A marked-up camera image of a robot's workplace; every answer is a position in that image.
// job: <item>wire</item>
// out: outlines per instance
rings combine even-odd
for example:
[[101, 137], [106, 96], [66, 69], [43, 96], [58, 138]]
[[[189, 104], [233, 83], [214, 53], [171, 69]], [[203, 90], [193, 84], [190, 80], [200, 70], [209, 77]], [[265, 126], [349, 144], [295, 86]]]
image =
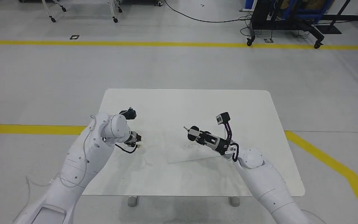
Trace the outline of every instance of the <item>wire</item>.
[[[97, 123], [96, 117], [93, 116], [93, 115], [91, 115], [91, 118], [95, 120], [95, 124], [94, 124], [94, 127], [95, 127], [95, 126], [96, 126], [96, 123]], [[61, 181], [62, 185], [64, 185], [64, 186], [67, 187], [67, 188], [77, 187], [80, 183], [82, 183], [84, 177], [86, 176], [88, 160], [87, 160], [86, 149], [85, 149], [85, 146], [84, 146], [84, 145], [85, 145], [85, 143], [86, 143], [86, 140], [87, 140], [88, 136], [90, 136], [90, 134], [91, 134], [92, 131], [93, 131], [93, 129], [90, 129], [90, 130], [89, 130], [89, 132], [88, 132], [88, 134], [87, 134], [87, 136], [86, 136], [86, 138], [84, 139], [83, 144], [82, 144], [82, 146], [83, 146], [83, 147], [82, 147], [82, 150], [83, 150], [83, 154], [84, 154], [84, 166], [85, 166], [85, 168], [84, 168], [84, 174], [83, 174], [82, 179], [80, 180], [80, 182], [79, 182], [78, 184], [74, 185], [74, 186], [68, 186], [68, 185], [66, 185], [66, 184], [62, 181], [61, 173], [59, 173], [59, 176], [58, 176], [58, 177], [60, 178], [60, 181]]]
[[231, 143], [230, 146], [236, 146], [236, 153], [233, 154], [233, 161], [236, 162], [237, 161], [237, 158], [239, 157], [239, 144], [237, 143]]
[[173, 10], [173, 11], [175, 11], [175, 12], [177, 12], [177, 13], [179, 13], [179, 14], [185, 16], [185, 17], [191, 18], [192, 20], [196, 20], [196, 21], [200, 21], [200, 22], [209, 22], [209, 23], [212, 23], [212, 24], [219, 24], [219, 23], [225, 23], [225, 22], [244, 21], [242, 18], [245, 18], [245, 16], [241, 16], [241, 17], [239, 17], [239, 18], [237, 18], [237, 19], [235, 19], [235, 20], [225, 20], [225, 21], [199, 20], [199, 19], [197, 19], [197, 18], [193, 18], [193, 17], [191, 17], [191, 16], [188, 16], [188, 15], [182, 13], [182, 12], [179, 12], [179, 11], [175, 10], [174, 8], [172, 8], [172, 7], [168, 4], [167, 0], [164, 0], [164, 2], [167, 4], [167, 6], [168, 6], [171, 10]]
[[306, 38], [308, 38], [308, 36], [310, 35], [310, 32], [308, 32], [307, 34], [304, 34], [304, 35], [300, 35], [300, 31], [298, 30], [297, 31], [297, 35], [296, 34], [292, 34], [292, 36], [294, 37], [294, 38], [302, 38], [302, 39], [306, 39]]
[[307, 210], [304, 210], [304, 209], [301, 209], [302, 211], [304, 211], [304, 212], [308, 212], [308, 213], [310, 213], [310, 214], [312, 214], [312, 215], [314, 215], [316, 218], [318, 218], [319, 220], [321, 220], [324, 224], [326, 224], [326, 222], [324, 222], [324, 220], [323, 219], [321, 219], [319, 216], [317, 216], [316, 214], [314, 214], [313, 212], [310, 212], [310, 211], [307, 211]]
[[[95, 126], [96, 126], [96, 123], [97, 123], [96, 117], [93, 116], [93, 115], [91, 115], [91, 118], [95, 120]], [[90, 131], [88, 132], [86, 138], [85, 138], [84, 141], [83, 141], [83, 153], [84, 153], [84, 161], [85, 161], [85, 166], [86, 166], [86, 168], [85, 168], [84, 175], [83, 175], [82, 179], [81, 179], [80, 182], [79, 182], [78, 184], [76, 184], [75, 186], [78, 186], [78, 185], [83, 181], [83, 179], [84, 179], [84, 177], [85, 177], [85, 175], [86, 175], [86, 172], [87, 172], [87, 161], [88, 161], [88, 160], [87, 160], [87, 155], [86, 155], [86, 150], [85, 150], [84, 145], [85, 145], [85, 142], [86, 142], [88, 136], [90, 136], [90, 134], [91, 134], [92, 131], [93, 131], [93, 130], [90, 130]], [[22, 207], [22, 209], [20, 210], [20, 212], [16, 215], [16, 217], [14, 218], [14, 220], [12, 221], [12, 223], [14, 223], [15, 220], [17, 220], [17, 218], [19, 217], [19, 215], [20, 215], [20, 214], [23, 212], [23, 210], [29, 205], [30, 196], [31, 196], [30, 183], [33, 184], [33, 185], [35, 185], [35, 186], [46, 187], [46, 186], [50, 186], [50, 185], [54, 182], [54, 180], [55, 180], [56, 178], [59, 178], [59, 179], [60, 179], [60, 182], [61, 182], [65, 187], [67, 187], [67, 188], [74, 188], [74, 187], [75, 187], [75, 186], [68, 186], [68, 185], [64, 184], [64, 183], [62, 182], [62, 178], [61, 178], [61, 173], [60, 173], [60, 172], [58, 172], [58, 173], [51, 179], [51, 181], [50, 181], [48, 184], [38, 184], [38, 183], [32, 181], [28, 176], [25, 176], [26, 185], [27, 185], [27, 188], [28, 188], [28, 192], [27, 192], [27, 202], [26, 202], [25, 206]]]
[[[348, 21], [342, 21], [342, 22], [335, 22], [335, 24], [344, 24], [345, 22], [352, 22], [352, 20], [348, 20]], [[331, 24], [332, 22], [324, 22], [322, 24], [317, 24], [317, 25], [323, 25], [323, 24]]]
[[119, 145], [115, 144], [115, 146], [117, 146], [118, 148], [120, 148], [122, 151], [126, 152], [126, 153], [129, 153], [129, 154], [132, 154], [133, 152], [135, 152], [136, 148], [138, 148], [137, 145], [135, 145], [133, 151], [127, 151], [125, 150], [124, 148], [120, 147]]

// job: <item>white table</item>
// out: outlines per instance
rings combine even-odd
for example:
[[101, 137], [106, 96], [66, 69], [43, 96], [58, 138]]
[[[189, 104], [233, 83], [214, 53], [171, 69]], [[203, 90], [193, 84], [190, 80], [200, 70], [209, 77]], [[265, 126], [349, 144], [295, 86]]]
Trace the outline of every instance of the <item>white table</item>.
[[224, 138], [215, 117], [229, 112], [233, 140], [256, 147], [275, 165], [292, 196], [304, 187], [272, 98], [262, 90], [108, 89], [100, 112], [132, 107], [132, 130], [144, 144], [133, 154], [116, 148], [83, 195], [250, 196], [231, 161], [187, 139], [183, 126]]

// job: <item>black cable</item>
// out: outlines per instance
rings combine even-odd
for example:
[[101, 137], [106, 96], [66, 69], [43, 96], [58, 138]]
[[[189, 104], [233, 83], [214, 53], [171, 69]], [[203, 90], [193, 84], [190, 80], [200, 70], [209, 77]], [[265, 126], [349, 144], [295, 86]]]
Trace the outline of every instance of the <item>black cable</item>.
[[129, 154], [132, 154], [133, 152], [135, 152], [136, 148], [137, 148], [137, 145], [135, 145], [133, 151], [127, 151], [125, 150], [124, 148], [120, 147], [119, 145], [115, 144], [115, 146], [117, 146], [118, 148], [120, 148], [122, 151], [126, 152], [126, 153], [129, 153]]
[[[352, 20], [349, 21], [342, 21], [342, 22], [335, 22], [335, 24], [344, 24], [345, 22], [352, 22]], [[332, 22], [324, 22], [322, 24], [317, 24], [317, 25], [323, 25], [323, 24], [331, 24]]]
[[173, 10], [173, 11], [175, 11], [175, 12], [177, 12], [177, 13], [179, 13], [179, 14], [185, 16], [185, 17], [191, 18], [192, 20], [196, 20], [196, 21], [200, 21], [200, 22], [210, 22], [210, 23], [214, 23], [214, 24], [219, 24], [219, 23], [224, 23], [224, 22], [245, 21], [245, 20], [243, 20], [242, 18], [245, 18], [245, 17], [246, 17], [246, 16], [241, 16], [241, 17], [239, 17], [239, 18], [237, 18], [237, 19], [235, 19], [235, 20], [226, 20], [226, 21], [207, 21], [207, 20], [199, 20], [199, 19], [197, 19], [197, 18], [193, 18], [193, 17], [191, 17], [191, 16], [188, 16], [188, 15], [182, 13], [182, 12], [179, 12], [179, 11], [175, 10], [174, 8], [172, 8], [172, 7], [168, 4], [167, 0], [164, 0], [164, 2], [167, 4], [167, 6], [168, 6], [171, 10]]
[[237, 161], [237, 158], [239, 157], [239, 144], [237, 143], [231, 143], [230, 146], [236, 146], [236, 153], [233, 154], [233, 161], [236, 162]]

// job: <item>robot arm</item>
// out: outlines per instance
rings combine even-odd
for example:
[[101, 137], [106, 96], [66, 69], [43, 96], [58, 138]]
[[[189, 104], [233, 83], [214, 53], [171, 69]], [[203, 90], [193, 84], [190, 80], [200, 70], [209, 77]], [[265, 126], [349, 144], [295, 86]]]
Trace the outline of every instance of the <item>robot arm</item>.
[[312, 223], [291, 197], [285, 180], [263, 154], [255, 148], [241, 149], [231, 140], [229, 114], [216, 117], [218, 124], [224, 124], [228, 138], [222, 139], [210, 132], [200, 131], [193, 126], [188, 131], [188, 139], [210, 147], [226, 159], [232, 159], [234, 166], [247, 185], [251, 194], [269, 211], [278, 224]]
[[47, 192], [25, 208], [19, 224], [73, 223], [74, 208], [86, 186], [102, 170], [117, 142], [137, 147], [141, 136], [132, 132], [127, 120], [136, 117], [129, 108], [116, 115], [98, 113], [69, 149], [61, 172]]

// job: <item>yellow floor line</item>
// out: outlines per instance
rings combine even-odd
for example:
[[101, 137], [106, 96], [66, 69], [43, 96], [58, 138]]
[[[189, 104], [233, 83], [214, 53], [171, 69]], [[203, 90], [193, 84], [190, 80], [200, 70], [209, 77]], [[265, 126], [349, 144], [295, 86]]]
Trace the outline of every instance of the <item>yellow floor line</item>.
[[295, 143], [300, 148], [304, 149], [308, 153], [310, 153], [312, 156], [314, 156], [319, 161], [323, 162], [342, 176], [344, 176], [349, 184], [351, 185], [351, 188], [356, 195], [356, 198], [358, 199], [358, 175], [346, 167], [345, 165], [341, 164], [337, 160], [333, 159], [328, 154], [324, 153], [314, 145], [310, 144], [306, 140], [302, 139], [300, 136], [296, 135], [295, 133], [287, 130], [285, 131], [286, 138], [290, 140], [291, 142]]
[[80, 134], [85, 126], [0, 124], [0, 134]]
[[[246, 43], [200, 42], [136, 42], [136, 41], [56, 41], [56, 40], [0, 40], [0, 45], [57, 45], [57, 46], [171, 46], [198, 48], [249, 48]], [[258, 44], [250, 48], [314, 49], [313, 44]], [[358, 50], [358, 45], [322, 45], [322, 50]]]
[[[19, 125], [0, 124], [0, 134], [61, 134], [79, 135], [85, 126], [61, 126], [61, 125]], [[285, 131], [286, 138], [304, 149], [312, 156], [344, 176], [358, 199], [358, 176], [351, 169], [336, 161], [314, 145], [302, 139], [291, 131]]]

